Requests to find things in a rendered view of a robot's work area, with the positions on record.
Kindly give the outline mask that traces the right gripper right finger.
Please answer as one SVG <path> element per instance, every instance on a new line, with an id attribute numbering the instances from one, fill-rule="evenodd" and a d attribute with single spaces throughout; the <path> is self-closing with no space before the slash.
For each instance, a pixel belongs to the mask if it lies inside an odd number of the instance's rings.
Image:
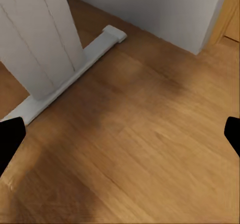
<path id="1" fill-rule="evenodd" d="M 240 157 L 240 119 L 228 117 L 224 135 Z"/>

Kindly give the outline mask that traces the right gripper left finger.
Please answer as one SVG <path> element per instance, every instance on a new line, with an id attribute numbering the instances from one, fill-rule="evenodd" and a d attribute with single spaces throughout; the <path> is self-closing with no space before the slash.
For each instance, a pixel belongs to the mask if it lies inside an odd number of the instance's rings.
<path id="1" fill-rule="evenodd" d="M 0 122 L 0 176 L 26 135 L 21 117 Z"/>

